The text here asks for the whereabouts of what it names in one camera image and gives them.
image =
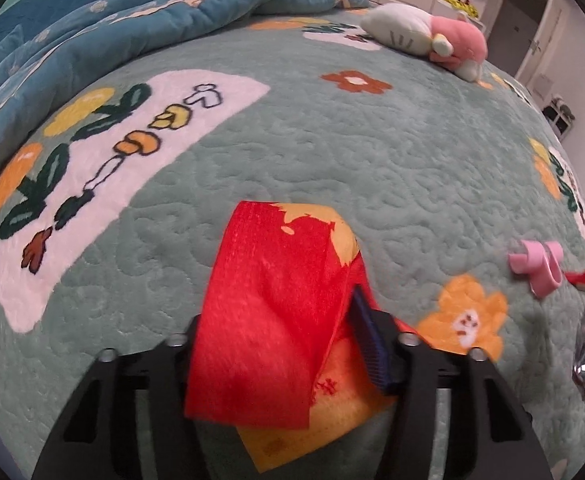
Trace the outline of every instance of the green leaf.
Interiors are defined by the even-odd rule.
[[[557,160],[557,158],[552,153],[547,152],[547,154],[550,156],[550,162],[552,162],[552,165],[555,167],[555,171],[557,172],[557,176],[563,176],[565,171],[563,170],[561,163]]]
[[[14,206],[0,225],[0,240],[7,240],[13,234],[39,218],[46,203],[42,200],[24,200]]]
[[[26,198],[36,198],[39,195],[37,183],[28,176],[23,177],[19,186],[16,187],[18,192]]]
[[[41,194],[40,199],[50,195],[59,181],[66,174],[66,168],[70,160],[67,144],[60,144],[48,156],[48,159],[37,175],[37,188]]]
[[[60,208],[57,209],[57,212],[54,214],[54,221],[57,222],[54,227],[55,230],[58,231],[59,229],[62,229],[63,226],[74,218],[79,210],[94,197],[95,192],[88,189],[84,191],[81,196],[71,196],[66,199],[66,202],[61,204]]]
[[[559,190],[563,195],[568,197],[568,209],[572,213],[575,213],[577,209],[579,209],[579,206],[576,202],[575,194],[573,193],[570,186],[568,186],[568,184],[566,184],[563,180],[561,180],[560,178],[558,178],[557,180],[559,181]]]
[[[123,112],[98,119],[94,123],[79,128],[70,140],[73,142],[74,140],[87,139],[93,135],[100,134],[101,132],[109,130],[109,128],[112,128],[115,124],[122,122],[129,115],[129,112]]]
[[[93,114],[104,114],[104,115],[114,115],[118,114],[122,111],[122,108],[119,105],[102,105],[99,106]]]
[[[140,83],[122,95],[120,106],[127,108],[128,111],[136,110],[147,101],[151,94],[152,90],[150,86],[145,83]]]

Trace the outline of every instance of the red wrapper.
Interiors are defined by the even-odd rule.
[[[186,415],[307,428],[315,383],[358,283],[374,305],[357,242],[334,210],[241,202],[208,284]]]

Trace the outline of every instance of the stuffed toy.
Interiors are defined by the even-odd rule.
[[[428,56],[470,83],[480,79],[488,55],[485,37],[464,12],[453,20],[406,4],[385,4],[368,12],[361,28],[390,48]]]

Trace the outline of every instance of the pink hair clip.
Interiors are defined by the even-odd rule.
[[[563,281],[559,265],[563,261],[563,248],[559,242],[522,240],[525,254],[509,253],[508,262],[515,274],[527,274],[530,290],[539,299],[557,290]]]

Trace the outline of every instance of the quilted blanket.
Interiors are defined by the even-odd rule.
[[[104,0],[0,62],[0,436],[26,475],[100,349],[151,348],[199,312],[240,200],[334,208],[379,306],[434,346],[486,349],[549,464],[570,478],[585,461],[570,377],[584,297],[537,300],[507,263],[522,239],[555,240],[564,268],[585,267],[569,161],[516,81],[383,48],[349,9],[365,5]],[[359,480],[388,424],[261,476],[234,428],[199,430],[216,480]]]

